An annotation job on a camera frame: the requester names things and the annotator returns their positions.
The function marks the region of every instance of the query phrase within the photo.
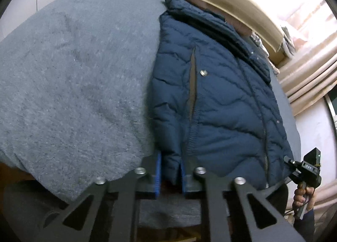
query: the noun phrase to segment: person's arm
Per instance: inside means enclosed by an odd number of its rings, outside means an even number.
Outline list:
[[[299,184],[298,189],[295,190],[293,209],[296,210],[303,206],[305,202],[304,194],[309,196],[308,206],[306,208],[303,220],[295,220],[294,228],[304,238],[306,242],[313,242],[313,235],[315,232],[315,217],[313,207],[315,205],[316,196],[314,194],[314,188],[307,187],[303,189]]]

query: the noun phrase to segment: jacket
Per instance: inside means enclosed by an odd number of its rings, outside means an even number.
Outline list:
[[[290,174],[293,157],[267,64],[215,13],[165,0],[149,107],[162,176],[179,183],[181,153],[256,189]]]

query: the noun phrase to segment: triangular cutout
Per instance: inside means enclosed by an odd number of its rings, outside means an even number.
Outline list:
[[[256,225],[259,229],[264,229],[277,223],[277,220],[268,210],[258,201],[254,195],[249,194],[249,204],[252,208]]]
[[[93,195],[88,196],[70,215],[66,217],[63,221],[63,225],[77,231],[82,230],[93,199]]]

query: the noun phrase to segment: snap button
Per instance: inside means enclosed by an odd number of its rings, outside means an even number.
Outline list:
[[[200,71],[200,74],[201,74],[202,76],[207,76],[207,75],[208,75],[208,72],[207,72],[206,70],[201,70],[201,71]]]

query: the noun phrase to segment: jacket pocket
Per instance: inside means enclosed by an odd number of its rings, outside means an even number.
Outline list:
[[[190,69],[190,91],[189,91],[189,120],[192,121],[195,101],[197,99],[197,64],[195,60],[195,48],[191,55],[191,69]]]

